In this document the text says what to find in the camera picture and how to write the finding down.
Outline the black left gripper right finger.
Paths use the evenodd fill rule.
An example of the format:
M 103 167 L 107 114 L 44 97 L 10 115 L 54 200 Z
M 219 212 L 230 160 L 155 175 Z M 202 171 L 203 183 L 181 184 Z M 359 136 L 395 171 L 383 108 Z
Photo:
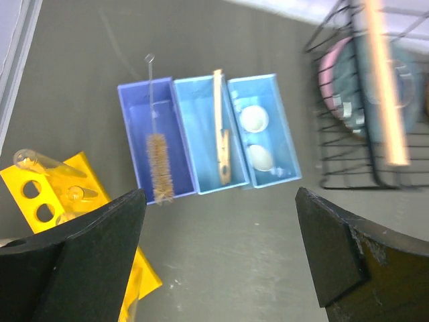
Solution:
M 296 208 L 318 304 L 329 321 L 427 321 L 428 242 L 301 187 Z

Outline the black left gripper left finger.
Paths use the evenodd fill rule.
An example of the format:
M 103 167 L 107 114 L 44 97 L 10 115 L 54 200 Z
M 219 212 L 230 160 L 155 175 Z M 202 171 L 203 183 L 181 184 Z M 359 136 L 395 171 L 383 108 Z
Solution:
M 146 197 L 135 189 L 1 248 L 2 321 L 117 321 Z

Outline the long glass test tube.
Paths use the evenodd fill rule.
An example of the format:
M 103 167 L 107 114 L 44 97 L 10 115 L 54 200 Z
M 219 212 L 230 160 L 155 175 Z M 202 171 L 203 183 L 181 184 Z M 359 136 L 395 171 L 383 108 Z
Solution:
M 56 219 L 56 225 L 61 225 L 77 217 L 80 217 L 80 213 L 73 213 L 73 212 L 63 213 L 59 215 L 58 218 Z

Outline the short glass test tube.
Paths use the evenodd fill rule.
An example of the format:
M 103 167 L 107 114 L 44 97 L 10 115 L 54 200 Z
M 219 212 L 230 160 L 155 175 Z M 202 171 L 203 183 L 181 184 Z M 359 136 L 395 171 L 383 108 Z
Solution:
M 98 197 L 98 192 L 75 185 L 67 190 L 66 197 L 73 202 L 89 202 Z

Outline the test tube brush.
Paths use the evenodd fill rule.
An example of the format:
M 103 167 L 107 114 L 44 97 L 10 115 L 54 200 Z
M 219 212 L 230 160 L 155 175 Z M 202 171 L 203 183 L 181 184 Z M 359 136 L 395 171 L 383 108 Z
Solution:
M 154 201 L 158 205 L 173 201 L 174 186 L 170 172 L 170 161 L 168 157 L 168 145 L 166 137 L 157 130 L 156 111 L 154 107 L 154 84 L 153 84 L 153 54 L 145 57 L 149 77 L 149 107 L 151 113 L 152 133 L 147 137 L 148 160 L 151 172 L 151 182 L 154 192 Z

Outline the wooden test tube clamp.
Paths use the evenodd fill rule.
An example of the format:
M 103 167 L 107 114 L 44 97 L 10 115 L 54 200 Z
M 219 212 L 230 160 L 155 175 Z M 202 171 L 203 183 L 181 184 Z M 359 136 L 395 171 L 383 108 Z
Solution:
M 226 185 L 231 181 L 231 167 L 229 151 L 229 130 L 223 129 L 221 69 L 217 69 L 213 72 L 213 101 L 218 170 L 221 184 Z

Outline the white oval dish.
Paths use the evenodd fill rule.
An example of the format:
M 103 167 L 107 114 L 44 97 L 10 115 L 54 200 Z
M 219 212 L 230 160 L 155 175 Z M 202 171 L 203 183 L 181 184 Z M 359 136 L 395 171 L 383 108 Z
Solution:
M 253 144 L 247 147 L 252 167 L 261 172 L 268 172 L 273 168 L 273 157 L 263 146 Z

